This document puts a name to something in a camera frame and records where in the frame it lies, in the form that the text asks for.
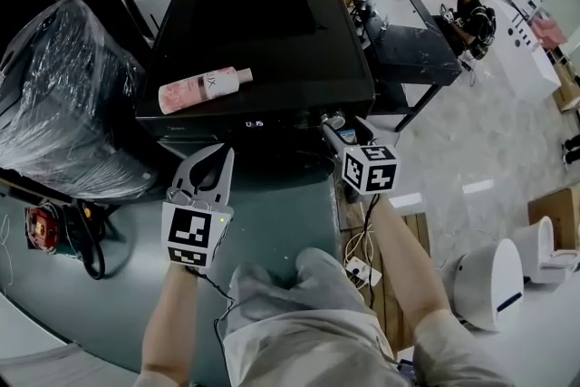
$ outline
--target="person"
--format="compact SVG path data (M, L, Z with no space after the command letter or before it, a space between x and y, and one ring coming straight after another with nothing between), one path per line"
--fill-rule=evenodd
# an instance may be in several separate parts
M368 207L368 199L363 201ZM380 197L374 234L394 294L415 336L420 385L511 386L494 360L450 311L429 256ZM315 248L295 261L296 285L278 287L265 269L240 266L231 278L223 342L233 386L402 387L376 314L341 265ZM187 385L195 352L198 278L171 265L143 339L139 387Z
M580 135L562 143L562 161L568 168L575 161L580 160Z
M458 57L476 45L479 33L487 23L484 15L474 15L478 11L485 11L479 0L457 0L457 11L452 15L434 16L435 23Z

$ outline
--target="gray tabletop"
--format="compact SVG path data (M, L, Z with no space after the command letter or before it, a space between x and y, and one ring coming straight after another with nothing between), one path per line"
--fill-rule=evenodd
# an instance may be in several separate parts
M296 185L270 182L257 186L235 177L230 205L234 220L209 275L227 288L237 265L258 263L282 278L294 275L294 260L305 247L339 253L332 179L309 173ZM138 371L141 340L169 263L160 244L161 203L130 205L111 215L102 243L108 279L91 280L82 264L66 256L28 250L24 240L24 204L0 202L11 220L7 246L14 284L7 294L31 316L88 352ZM9 268L0 250L0 286ZM197 355L192 380L206 387L229 385L214 334L213 320L226 302L207 283L198 295Z

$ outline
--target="backpack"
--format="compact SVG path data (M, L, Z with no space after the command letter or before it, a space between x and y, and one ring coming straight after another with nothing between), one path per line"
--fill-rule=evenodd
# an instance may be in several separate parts
M481 60L488 54L489 47L491 47L496 39L496 29L498 28L496 23L496 11L493 8L479 6L471 12L470 18L475 16L483 17L484 22L479 30L478 37L469 47L469 50L475 60Z

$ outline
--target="plastic wrap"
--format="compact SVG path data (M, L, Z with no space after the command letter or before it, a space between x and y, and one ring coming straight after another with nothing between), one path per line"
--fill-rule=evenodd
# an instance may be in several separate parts
M0 101L22 89L17 112L0 128L0 167L75 198L138 197L156 172L118 133L136 124L142 74L81 0L47 8L0 65Z

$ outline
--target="pink bottle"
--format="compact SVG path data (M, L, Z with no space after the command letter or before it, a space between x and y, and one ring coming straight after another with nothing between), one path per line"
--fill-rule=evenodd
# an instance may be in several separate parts
M159 88L159 106L167 115L239 91L239 85L254 78L249 68L237 72L231 66L198 74Z

